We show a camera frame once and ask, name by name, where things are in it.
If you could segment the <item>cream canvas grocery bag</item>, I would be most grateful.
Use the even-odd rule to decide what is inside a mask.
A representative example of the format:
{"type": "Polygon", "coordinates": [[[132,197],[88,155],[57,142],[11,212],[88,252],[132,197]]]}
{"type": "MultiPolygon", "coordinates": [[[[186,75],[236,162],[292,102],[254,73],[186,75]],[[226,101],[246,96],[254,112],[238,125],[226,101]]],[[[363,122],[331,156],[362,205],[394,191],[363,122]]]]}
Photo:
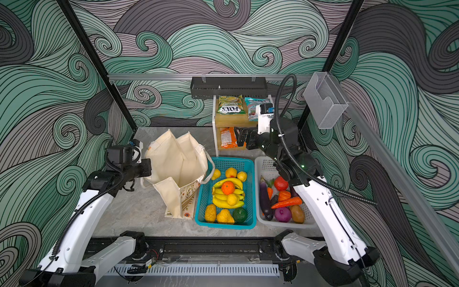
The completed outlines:
{"type": "Polygon", "coordinates": [[[166,205],[166,218],[192,219],[198,189],[207,184],[216,166],[190,134],[176,137],[170,130],[151,142],[145,153],[151,161],[151,175],[142,185],[152,186],[166,205]]]}

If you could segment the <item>orange mandarin fruit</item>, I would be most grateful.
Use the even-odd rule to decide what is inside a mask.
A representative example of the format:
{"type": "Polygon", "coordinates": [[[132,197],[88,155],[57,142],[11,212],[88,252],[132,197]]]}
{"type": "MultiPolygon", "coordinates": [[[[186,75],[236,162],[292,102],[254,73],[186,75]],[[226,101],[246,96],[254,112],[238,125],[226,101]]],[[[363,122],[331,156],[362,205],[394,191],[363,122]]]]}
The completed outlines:
{"type": "Polygon", "coordinates": [[[232,181],[225,181],[221,186],[221,190],[224,195],[233,194],[235,191],[235,185],[232,181]]]}

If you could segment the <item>yellow banana bunch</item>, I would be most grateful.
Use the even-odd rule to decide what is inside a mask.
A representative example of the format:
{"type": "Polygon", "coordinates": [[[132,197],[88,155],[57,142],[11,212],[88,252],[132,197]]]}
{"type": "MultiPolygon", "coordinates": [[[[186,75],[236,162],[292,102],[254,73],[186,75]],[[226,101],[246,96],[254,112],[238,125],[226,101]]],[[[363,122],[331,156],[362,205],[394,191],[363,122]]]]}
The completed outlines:
{"type": "Polygon", "coordinates": [[[222,209],[236,209],[243,207],[243,205],[245,204],[245,192],[243,191],[243,182],[241,182],[237,178],[227,178],[218,181],[212,187],[212,202],[216,207],[222,209]],[[232,181],[235,185],[235,191],[233,192],[233,194],[238,195],[240,200],[239,203],[235,206],[228,205],[228,203],[226,202],[228,195],[224,195],[221,190],[221,186],[225,181],[232,181]]]}

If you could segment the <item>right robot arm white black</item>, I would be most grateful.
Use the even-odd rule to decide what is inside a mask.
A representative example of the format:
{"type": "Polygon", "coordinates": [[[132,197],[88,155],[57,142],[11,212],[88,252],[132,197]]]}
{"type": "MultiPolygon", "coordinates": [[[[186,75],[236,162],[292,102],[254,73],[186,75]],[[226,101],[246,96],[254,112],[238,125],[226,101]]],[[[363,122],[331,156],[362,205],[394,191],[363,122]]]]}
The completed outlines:
{"type": "Polygon", "coordinates": [[[285,76],[277,91],[273,118],[267,124],[266,132],[258,133],[254,128],[242,127],[235,130],[238,146],[260,149],[274,161],[279,175],[306,204],[322,233],[322,241],[302,237],[290,230],[279,234],[276,238],[278,256],[282,259],[296,257],[313,264],[333,287],[355,281],[367,287],[367,271],[380,259],[380,253],[358,236],[333,195],[338,193],[358,202],[373,202],[326,182],[321,166],[307,150],[301,128],[286,118],[279,108],[281,92],[288,80],[292,80],[292,89],[296,91],[296,75],[285,76]]]}

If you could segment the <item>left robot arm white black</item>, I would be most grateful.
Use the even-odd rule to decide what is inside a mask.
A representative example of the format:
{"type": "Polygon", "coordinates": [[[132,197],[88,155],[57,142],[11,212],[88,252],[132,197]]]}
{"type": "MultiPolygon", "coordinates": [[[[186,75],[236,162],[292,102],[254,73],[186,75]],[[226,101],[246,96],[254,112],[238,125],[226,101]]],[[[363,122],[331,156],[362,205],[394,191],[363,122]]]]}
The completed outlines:
{"type": "Polygon", "coordinates": [[[113,243],[85,259],[94,230],[116,195],[129,182],[151,175],[151,162],[142,158],[143,143],[109,145],[105,166],[91,173],[76,208],[50,252],[35,269],[24,271],[21,287],[93,287],[121,260],[142,260],[148,244],[142,232],[123,232],[113,243]]]}

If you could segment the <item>orange snack bag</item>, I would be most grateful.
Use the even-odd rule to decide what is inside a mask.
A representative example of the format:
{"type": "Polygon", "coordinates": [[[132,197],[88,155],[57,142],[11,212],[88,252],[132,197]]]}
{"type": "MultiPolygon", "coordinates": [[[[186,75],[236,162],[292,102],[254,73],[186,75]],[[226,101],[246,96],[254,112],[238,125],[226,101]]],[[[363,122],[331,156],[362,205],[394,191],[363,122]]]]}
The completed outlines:
{"type": "Polygon", "coordinates": [[[221,135],[221,148],[222,149],[232,149],[232,148],[238,148],[238,143],[237,143],[237,135],[235,132],[235,128],[233,127],[225,127],[222,128],[220,131],[221,135]]]}

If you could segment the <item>yellow green Fox's candy bag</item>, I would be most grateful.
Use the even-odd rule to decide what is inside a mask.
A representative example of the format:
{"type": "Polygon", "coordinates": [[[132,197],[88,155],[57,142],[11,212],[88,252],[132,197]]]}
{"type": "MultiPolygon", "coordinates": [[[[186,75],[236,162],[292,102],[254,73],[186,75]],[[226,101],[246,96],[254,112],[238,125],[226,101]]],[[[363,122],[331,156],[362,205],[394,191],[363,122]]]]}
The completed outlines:
{"type": "Polygon", "coordinates": [[[242,95],[221,96],[219,98],[217,113],[222,115],[245,114],[242,95]]]}

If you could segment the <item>teal red candy bag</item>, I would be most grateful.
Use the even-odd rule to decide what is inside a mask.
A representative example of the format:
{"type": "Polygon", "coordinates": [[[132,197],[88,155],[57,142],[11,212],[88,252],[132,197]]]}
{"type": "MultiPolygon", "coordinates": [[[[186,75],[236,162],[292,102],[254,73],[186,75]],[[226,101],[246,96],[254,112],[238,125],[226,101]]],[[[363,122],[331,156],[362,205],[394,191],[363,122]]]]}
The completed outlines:
{"type": "Polygon", "coordinates": [[[245,97],[245,103],[247,106],[247,116],[249,121],[258,120],[257,106],[262,104],[270,104],[269,99],[258,99],[258,98],[248,98],[245,97]]]}

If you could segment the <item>white wooden two-tier shelf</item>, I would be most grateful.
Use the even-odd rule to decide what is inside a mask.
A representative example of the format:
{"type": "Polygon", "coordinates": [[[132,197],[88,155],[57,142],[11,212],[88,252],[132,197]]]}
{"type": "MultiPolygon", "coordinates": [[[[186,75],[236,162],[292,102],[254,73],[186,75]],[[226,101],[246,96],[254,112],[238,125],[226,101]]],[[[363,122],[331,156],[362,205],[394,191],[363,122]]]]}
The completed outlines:
{"type": "Polygon", "coordinates": [[[249,121],[247,114],[236,114],[236,115],[222,115],[217,112],[219,105],[219,98],[217,96],[213,97],[213,111],[212,111],[212,130],[214,138],[214,146],[216,156],[219,157],[222,155],[223,151],[244,151],[246,147],[243,145],[241,147],[234,147],[230,149],[225,149],[221,147],[221,130],[231,127],[239,128],[248,128],[258,131],[256,121],[249,121]]]}

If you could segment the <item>yellow orange fruit top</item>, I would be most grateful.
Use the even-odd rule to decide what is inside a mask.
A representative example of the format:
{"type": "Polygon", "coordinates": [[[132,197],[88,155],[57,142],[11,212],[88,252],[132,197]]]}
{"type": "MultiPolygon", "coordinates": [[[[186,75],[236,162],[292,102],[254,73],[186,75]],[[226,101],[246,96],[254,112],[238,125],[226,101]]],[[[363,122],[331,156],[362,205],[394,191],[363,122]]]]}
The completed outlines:
{"type": "Polygon", "coordinates": [[[236,178],[237,177],[237,170],[235,168],[233,168],[233,167],[228,168],[225,171],[225,177],[226,178],[236,178]]]}

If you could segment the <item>yellow lemon right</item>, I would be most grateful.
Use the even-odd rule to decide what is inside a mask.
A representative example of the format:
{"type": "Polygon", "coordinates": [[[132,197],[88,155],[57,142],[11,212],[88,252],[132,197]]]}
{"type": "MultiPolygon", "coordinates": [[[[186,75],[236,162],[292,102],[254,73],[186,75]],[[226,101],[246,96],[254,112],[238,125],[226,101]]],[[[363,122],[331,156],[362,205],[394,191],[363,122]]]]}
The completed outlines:
{"type": "Polygon", "coordinates": [[[247,173],[246,172],[239,172],[237,174],[237,179],[239,179],[241,182],[246,182],[247,180],[247,173]]]}

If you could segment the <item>yellow lemon left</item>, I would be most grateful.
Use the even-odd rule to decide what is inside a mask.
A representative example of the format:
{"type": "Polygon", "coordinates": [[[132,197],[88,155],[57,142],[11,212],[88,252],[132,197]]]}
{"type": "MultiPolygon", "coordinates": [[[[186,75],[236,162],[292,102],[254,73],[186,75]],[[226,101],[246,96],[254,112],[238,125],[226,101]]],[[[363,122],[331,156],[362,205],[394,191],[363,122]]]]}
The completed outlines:
{"type": "Polygon", "coordinates": [[[215,169],[213,172],[213,175],[211,177],[211,180],[216,180],[221,176],[221,171],[219,169],[215,169]]]}

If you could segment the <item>red tomato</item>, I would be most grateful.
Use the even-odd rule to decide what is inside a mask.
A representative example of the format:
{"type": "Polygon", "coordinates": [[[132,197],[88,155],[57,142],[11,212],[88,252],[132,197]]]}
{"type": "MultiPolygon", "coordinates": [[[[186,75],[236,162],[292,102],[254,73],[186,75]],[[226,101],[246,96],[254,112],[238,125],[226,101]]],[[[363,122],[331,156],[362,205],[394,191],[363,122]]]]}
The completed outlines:
{"type": "Polygon", "coordinates": [[[277,191],[286,191],[289,188],[289,183],[279,176],[274,180],[274,187],[277,191]]]}

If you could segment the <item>yellow lemon on bananas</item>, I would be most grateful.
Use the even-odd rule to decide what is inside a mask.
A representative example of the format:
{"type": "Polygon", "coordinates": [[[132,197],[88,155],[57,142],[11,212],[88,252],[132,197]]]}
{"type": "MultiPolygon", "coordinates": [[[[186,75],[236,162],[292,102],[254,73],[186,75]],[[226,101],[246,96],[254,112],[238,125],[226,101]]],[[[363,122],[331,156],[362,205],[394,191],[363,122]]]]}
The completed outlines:
{"type": "Polygon", "coordinates": [[[226,199],[226,202],[228,203],[228,205],[230,206],[235,206],[236,204],[239,203],[239,197],[238,195],[235,195],[235,194],[229,194],[227,196],[227,199],[226,199]]]}

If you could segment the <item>purple eggplant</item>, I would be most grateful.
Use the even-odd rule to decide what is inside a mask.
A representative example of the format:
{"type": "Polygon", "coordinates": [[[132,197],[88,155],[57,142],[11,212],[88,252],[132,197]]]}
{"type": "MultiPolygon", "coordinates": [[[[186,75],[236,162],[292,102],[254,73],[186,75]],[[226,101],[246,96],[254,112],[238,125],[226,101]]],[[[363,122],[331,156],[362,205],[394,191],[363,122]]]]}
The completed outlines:
{"type": "Polygon", "coordinates": [[[268,185],[263,176],[261,176],[259,183],[259,205],[265,219],[267,221],[272,221],[274,218],[274,212],[271,209],[268,185]]]}

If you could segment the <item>orange small pumpkin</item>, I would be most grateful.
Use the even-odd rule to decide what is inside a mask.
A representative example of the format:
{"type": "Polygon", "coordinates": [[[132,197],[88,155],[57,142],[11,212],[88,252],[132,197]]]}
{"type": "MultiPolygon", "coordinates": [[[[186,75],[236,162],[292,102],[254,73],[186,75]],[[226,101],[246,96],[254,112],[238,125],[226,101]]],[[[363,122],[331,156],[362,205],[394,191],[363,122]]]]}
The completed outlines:
{"type": "Polygon", "coordinates": [[[278,194],[278,202],[283,202],[283,201],[286,201],[288,199],[290,199],[292,196],[291,196],[291,193],[287,190],[284,190],[284,191],[280,191],[279,194],[278,194]]]}

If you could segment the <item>green avocado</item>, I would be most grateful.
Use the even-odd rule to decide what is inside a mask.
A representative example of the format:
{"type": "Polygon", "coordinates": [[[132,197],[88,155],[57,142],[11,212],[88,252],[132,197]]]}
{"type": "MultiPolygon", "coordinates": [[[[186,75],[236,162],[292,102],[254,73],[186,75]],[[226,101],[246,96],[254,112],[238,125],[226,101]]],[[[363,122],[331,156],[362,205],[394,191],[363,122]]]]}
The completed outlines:
{"type": "Polygon", "coordinates": [[[233,218],[236,223],[244,223],[248,218],[245,208],[236,208],[233,210],[233,218]]]}

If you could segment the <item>yellow textured pineapple fruit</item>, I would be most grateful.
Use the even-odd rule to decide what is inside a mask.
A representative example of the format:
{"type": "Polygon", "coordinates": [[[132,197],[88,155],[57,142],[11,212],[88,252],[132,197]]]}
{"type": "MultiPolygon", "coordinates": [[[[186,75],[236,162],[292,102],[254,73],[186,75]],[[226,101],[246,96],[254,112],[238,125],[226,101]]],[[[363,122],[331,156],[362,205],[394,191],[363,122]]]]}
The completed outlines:
{"type": "Polygon", "coordinates": [[[204,220],[208,223],[214,223],[216,221],[216,215],[216,206],[214,204],[209,204],[204,213],[204,220]]]}

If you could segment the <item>yellow pear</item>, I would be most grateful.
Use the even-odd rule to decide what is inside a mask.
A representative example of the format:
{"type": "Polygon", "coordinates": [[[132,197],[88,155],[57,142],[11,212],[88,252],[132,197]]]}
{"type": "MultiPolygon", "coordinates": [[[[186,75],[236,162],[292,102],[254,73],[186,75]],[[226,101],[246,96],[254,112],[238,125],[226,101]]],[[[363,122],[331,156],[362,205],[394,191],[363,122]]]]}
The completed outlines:
{"type": "Polygon", "coordinates": [[[231,212],[228,209],[222,209],[219,214],[216,216],[216,220],[219,224],[235,224],[235,219],[231,215],[231,212]]]}

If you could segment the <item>orange carrot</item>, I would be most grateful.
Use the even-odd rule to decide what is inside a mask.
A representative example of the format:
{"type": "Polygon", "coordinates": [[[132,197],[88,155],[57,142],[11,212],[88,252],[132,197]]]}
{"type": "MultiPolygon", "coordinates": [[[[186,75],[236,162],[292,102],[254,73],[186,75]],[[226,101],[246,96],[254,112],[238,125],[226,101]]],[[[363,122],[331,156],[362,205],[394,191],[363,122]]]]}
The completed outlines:
{"type": "Polygon", "coordinates": [[[272,205],[271,209],[290,207],[294,205],[302,205],[303,201],[300,197],[291,197],[290,199],[278,202],[272,205]]]}

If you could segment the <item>purple red onion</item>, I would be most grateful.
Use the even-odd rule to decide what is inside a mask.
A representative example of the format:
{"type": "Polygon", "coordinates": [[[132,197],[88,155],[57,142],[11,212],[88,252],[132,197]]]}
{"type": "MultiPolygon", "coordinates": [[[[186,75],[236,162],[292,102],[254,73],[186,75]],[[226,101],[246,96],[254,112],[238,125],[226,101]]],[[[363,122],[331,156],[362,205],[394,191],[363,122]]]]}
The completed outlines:
{"type": "Polygon", "coordinates": [[[274,216],[278,222],[289,222],[292,219],[292,213],[287,207],[275,209],[274,216]]]}

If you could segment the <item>brown potato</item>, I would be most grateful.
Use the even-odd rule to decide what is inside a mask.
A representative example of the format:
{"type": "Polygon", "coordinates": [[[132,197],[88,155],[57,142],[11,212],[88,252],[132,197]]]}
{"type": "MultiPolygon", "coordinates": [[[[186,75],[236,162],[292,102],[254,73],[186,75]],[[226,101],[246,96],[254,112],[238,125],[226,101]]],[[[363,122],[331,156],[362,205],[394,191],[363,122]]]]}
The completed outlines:
{"type": "Polygon", "coordinates": [[[306,216],[300,205],[293,205],[289,209],[292,215],[293,222],[295,224],[303,224],[306,216]]]}

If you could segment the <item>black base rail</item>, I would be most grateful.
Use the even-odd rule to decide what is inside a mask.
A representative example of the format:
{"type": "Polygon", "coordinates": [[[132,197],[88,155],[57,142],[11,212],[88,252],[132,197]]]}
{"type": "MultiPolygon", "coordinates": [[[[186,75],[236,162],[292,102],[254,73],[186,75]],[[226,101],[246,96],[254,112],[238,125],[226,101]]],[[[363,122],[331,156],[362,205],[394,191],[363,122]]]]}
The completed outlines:
{"type": "Polygon", "coordinates": [[[144,253],[159,259],[172,255],[257,255],[262,261],[304,258],[289,252],[280,237],[151,237],[144,236],[144,253]]]}

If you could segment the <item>clear acrylic wall holder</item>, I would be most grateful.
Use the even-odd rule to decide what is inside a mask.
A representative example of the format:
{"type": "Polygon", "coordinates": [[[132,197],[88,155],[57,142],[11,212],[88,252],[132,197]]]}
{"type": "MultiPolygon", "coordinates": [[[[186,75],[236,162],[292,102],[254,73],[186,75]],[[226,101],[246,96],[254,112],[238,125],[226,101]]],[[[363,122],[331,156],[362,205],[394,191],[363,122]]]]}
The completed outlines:
{"type": "Polygon", "coordinates": [[[332,129],[348,108],[348,100],[338,79],[328,72],[315,72],[304,99],[319,129],[332,129]]]}

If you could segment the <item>aluminium wall rail back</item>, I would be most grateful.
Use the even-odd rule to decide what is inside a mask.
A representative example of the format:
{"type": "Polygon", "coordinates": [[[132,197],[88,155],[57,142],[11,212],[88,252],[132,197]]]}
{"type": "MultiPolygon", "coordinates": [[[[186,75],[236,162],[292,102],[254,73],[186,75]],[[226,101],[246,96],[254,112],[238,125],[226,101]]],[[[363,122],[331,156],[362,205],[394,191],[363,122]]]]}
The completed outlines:
{"type": "Polygon", "coordinates": [[[108,79],[110,81],[191,81],[193,77],[202,78],[203,80],[209,77],[224,77],[224,78],[234,78],[234,77],[244,77],[250,79],[262,78],[264,77],[267,81],[282,81],[286,74],[264,74],[264,75],[255,75],[255,74],[129,74],[129,73],[116,73],[108,74],[108,79]]]}

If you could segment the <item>aluminium wall rail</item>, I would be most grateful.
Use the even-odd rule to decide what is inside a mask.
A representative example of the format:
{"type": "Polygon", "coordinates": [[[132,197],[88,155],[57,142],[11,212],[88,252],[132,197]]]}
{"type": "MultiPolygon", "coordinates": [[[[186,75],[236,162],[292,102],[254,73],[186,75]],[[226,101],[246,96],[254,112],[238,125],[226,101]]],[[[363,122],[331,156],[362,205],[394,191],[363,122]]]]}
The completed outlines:
{"type": "Polygon", "coordinates": [[[346,101],[348,105],[346,108],[348,115],[354,121],[356,127],[360,130],[361,135],[366,139],[367,143],[380,160],[381,165],[385,168],[390,179],[393,180],[395,187],[402,193],[407,203],[411,206],[417,218],[429,233],[450,268],[456,275],[458,275],[459,243],[444,222],[440,219],[439,215],[424,198],[415,182],[406,173],[405,169],[399,164],[385,143],[368,124],[366,118],[361,116],[360,110],[357,108],[355,103],[349,99],[337,78],[329,73],[326,73],[326,75],[331,79],[333,86],[337,88],[338,95],[346,101]]]}
{"type": "Polygon", "coordinates": [[[129,74],[129,73],[116,73],[108,74],[108,79],[110,81],[191,81],[193,77],[202,78],[203,80],[209,77],[224,77],[224,78],[234,78],[234,77],[244,77],[250,79],[262,78],[264,77],[267,81],[282,81],[286,74],[264,74],[264,75],[255,75],[255,74],[129,74]]]}

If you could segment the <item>aluminium wall rail right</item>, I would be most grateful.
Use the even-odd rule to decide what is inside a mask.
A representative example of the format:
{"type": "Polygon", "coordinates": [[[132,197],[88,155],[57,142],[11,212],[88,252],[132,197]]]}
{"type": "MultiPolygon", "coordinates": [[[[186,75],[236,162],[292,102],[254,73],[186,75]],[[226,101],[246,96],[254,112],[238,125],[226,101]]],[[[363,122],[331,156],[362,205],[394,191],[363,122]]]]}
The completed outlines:
{"type": "Polygon", "coordinates": [[[395,187],[402,193],[407,203],[411,206],[417,218],[429,233],[450,268],[456,275],[458,275],[459,243],[444,222],[440,219],[439,215],[424,198],[415,182],[406,173],[405,169],[399,164],[385,143],[368,124],[366,118],[361,116],[360,110],[357,108],[355,103],[349,99],[337,78],[329,73],[326,73],[326,75],[331,79],[333,86],[337,88],[338,95],[346,101],[348,105],[346,108],[348,115],[354,121],[356,127],[360,130],[361,135],[366,139],[367,143],[380,160],[381,165],[385,168],[390,179],[393,180],[395,187]]]}

